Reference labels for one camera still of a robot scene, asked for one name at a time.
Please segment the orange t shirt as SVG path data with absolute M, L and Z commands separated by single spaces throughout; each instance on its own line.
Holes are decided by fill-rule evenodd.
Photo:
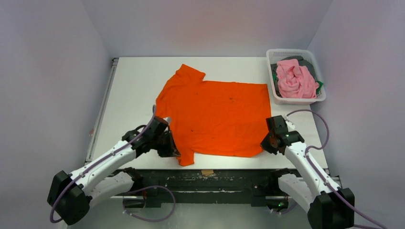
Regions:
M 205 73 L 185 64 L 165 83 L 156 99 L 159 117 L 170 129 L 181 166 L 195 153 L 253 157 L 262 152 L 271 115 L 266 84 L 205 80 Z

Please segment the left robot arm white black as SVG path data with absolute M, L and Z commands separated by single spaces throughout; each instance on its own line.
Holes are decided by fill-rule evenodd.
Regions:
M 154 116 L 146 125 L 127 131 L 101 157 L 73 172 L 58 172 L 52 180 L 47 202 L 52 207 L 50 221 L 67 225 L 79 222 L 95 205 L 116 195 L 140 194 L 148 187 L 134 168 L 119 168 L 156 150 L 160 157 L 180 156 L 168 119 Z

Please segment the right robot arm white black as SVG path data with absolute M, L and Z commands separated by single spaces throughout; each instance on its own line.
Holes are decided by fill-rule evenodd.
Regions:
M 268 134 L 262 140 L 264 150 L 282 154 L 301 177 L 287 173 L 277 179 L 278 187 L 306 212 L 313 229 L 347 229 L 354 226 L 355 196 L 342 188 L 307 152 L 304 138 L 290 130 L 291 123 L 283 116 L 266 119 Z

